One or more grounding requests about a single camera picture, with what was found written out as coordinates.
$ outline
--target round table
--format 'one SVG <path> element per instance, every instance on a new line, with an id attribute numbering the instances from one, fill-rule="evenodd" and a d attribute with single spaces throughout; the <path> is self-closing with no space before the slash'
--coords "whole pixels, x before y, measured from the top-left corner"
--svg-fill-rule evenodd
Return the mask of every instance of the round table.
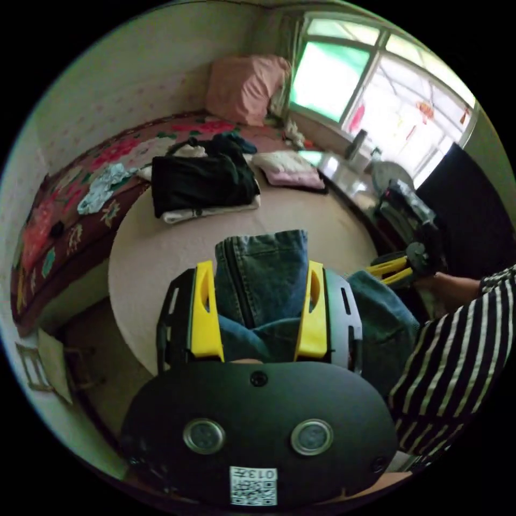
<path id="1" fill-rule="evenodd" d="M 234 235 L 308 231 L 309 258 L 350 274 L 377 257 L 364 226 L 333 196 L 270 187 L 257 210 L 168 225 L 154 217 L 151 189 L 134 203 L 115 237 L 109 262 L 114 317 L 138 361 L 157 375 L 156 325 L 170 281 L 198 262 L 212 260 L 215 245 Z"/>

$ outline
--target light blue cloth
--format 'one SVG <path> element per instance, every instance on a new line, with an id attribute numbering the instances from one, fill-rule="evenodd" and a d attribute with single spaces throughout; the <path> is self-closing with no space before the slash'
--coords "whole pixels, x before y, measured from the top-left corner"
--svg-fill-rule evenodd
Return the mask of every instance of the light blue cloth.
<path id="1" fill-rule="evenodd" d="M 88 193 L 79 202 L 77 206 L 79 215 L 98 213 L 113 195 L 112 187 L 133 176 L 137 170 L 137 168 L 126 170 L 121 163 L 108 165 L 104 172 L 92 182 Z"/>

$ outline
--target striped shirt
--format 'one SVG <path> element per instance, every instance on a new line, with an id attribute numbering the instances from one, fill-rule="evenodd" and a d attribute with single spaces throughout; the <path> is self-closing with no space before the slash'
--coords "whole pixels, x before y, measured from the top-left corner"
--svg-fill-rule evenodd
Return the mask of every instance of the striped shirt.
<path id="1" fill-rule="evenodd" d="M 479 297 L 425 324 L 388 396 L 399 449 L 432 460 L 478 411 L 514 340 L 516 266 L 481 280 Z"/>

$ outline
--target window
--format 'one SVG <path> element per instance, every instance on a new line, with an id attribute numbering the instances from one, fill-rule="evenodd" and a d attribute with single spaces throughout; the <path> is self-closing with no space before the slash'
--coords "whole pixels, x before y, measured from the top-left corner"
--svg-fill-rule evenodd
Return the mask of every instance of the window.
<path id="1" fill-rule="evenodd" d="M 402 165 L 416 186 L 474 123 L 475 98 L 441 60 L 391 33 L 355 21 L 314 19 L 291 104 L 317 113 Z"/>
<path id="2" fill-rule="evenodd" d="M 314 20 L 308 27 L 309 35 L 344 38 L 374 45 L 380 30 L 367 25 L 337 20 Z"/>
<path id="3" fill-rule="evenodd" d="M 309 42 L 294 79 L 291 101 L 338 122 L 370 52 L 330 43 Z"/>

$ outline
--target floral bedspread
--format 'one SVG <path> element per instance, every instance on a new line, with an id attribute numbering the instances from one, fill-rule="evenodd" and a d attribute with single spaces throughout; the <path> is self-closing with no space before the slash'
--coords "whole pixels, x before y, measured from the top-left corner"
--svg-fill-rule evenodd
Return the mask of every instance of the floral bedspread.
<path id="1" fill-rule="evenodd" d="M 52 224 L 63 222 L 64 231 L 57 238 L 48 238 L 32 270 L 24 271 L 21 267 L 21 249 L 15 258 L 11 276 L 11 308 L 20 336 L 33 330 L 43 308 L 52 298 L 109 257 L 123 217 L 150 186 L 137 176 L 130 177 L 112 187 L 113 196 L 98 213 L 80 216 L 77 205 L 106 166 L 122 163 L 126 168 L 142 167 L 154 156 L 164 155 L 178 141 L 191 136 L 209 140 L 214 134 L 225 131 L 240 132 L 260 152 L 286 148 L 277 129 L 238 126 L 206 113 L 187 113 L 126 130 L 79 156 L 61 172 L 46 178 L 33 206 L 51 199 L 54 206 Z"/>

